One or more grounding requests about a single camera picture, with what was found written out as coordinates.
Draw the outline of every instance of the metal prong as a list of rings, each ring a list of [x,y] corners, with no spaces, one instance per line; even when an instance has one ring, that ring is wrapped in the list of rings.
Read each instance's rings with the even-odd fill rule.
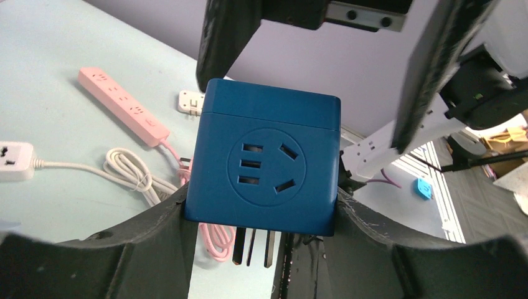
[[[248,250],[248,257],[246,259],[246,266],[249,267],[249,264],[251,263],[251,254],[253,253],[253,244],[255,243],[255,234],[257,233],[256,229],[253,229],[251,231],[251,241],[249,242],[249,250]]]
[[[268,230],[266,237],[266,251],[264,252],[264,267],[269,268],[273,265],[273,244],[275,243],[275,231]]]
[[[237,234],[235,236],[235,248],[233,249],[233,263],[240,265],[242,263],[242,256],[244,255],[244,241],[246,239],[246,228],[237,227]]]

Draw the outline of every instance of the light blue table surface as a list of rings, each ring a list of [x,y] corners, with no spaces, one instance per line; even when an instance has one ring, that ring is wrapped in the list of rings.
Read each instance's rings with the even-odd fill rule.
[[[0,140],[30,142],[47,161],[99,168],[109,149],[128,148],[177,184],[167,152],[146,147],[77,83],[86,66],[113,77],[171,130],[176,151],[192,156],[199,119],[176,103],[180,90],[198,91],[196,61],[78,0],[0,4]],[[84,239],[147,207],[140,193],[82,171],[41,169],[0,183],[0,220],[50,242]],[[208,259],[199,238],[189,298],[269,298],[274,267],[263,267],[264,240],[259,231],[252,267],[236,267]]]

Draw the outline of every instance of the blue power cube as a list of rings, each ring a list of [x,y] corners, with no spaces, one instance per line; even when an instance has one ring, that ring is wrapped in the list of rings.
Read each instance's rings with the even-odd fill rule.
[[[333,235],[340,114],[337,97],[211,80],[186,219]]]

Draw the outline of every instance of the power socket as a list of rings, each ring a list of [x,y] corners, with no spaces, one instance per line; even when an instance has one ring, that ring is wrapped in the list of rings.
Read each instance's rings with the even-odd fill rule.
[[[33,146],[25,142],[0,141],[0,182],[33,178]]]
[[[178,111],[194,116],[202,114],[205,96],[199,92],[182,90],[178,96]]]
[[[211,80],[186,219],[333,235],[340,104],[329,95]]]
[[[77,79],[148,146],[157,146],[169,136],[169,129],[102,69],[83,67]]]

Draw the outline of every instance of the pink power strip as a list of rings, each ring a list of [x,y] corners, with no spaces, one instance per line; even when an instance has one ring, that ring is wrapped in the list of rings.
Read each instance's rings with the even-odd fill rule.
[[[159,145],[171,133],[102,69],[83,67],[77,80],[148,146]]]

